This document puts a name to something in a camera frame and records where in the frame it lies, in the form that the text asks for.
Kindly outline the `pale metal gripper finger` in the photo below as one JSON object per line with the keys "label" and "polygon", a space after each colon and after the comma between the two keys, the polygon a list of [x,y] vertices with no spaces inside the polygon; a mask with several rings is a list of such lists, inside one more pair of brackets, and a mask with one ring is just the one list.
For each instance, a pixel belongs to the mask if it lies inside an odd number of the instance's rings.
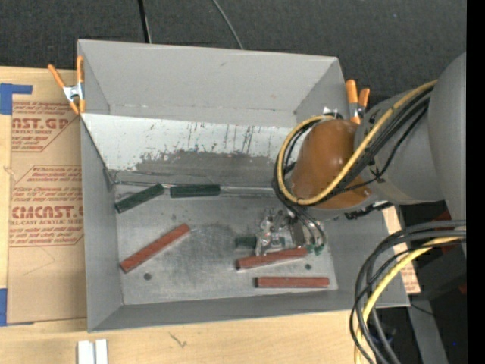
{"label": "pale metal gripper finger", "polygon": [[261,221],[263,235],[269,236],[276,233],[283,225],[285,213],[282,209],[265,209]]}
{"label": "pale metal gripper finger", "polygon": [[286,247],[286,238],[279,234],[261,234],[256,237],[255,255],[265,256]]}

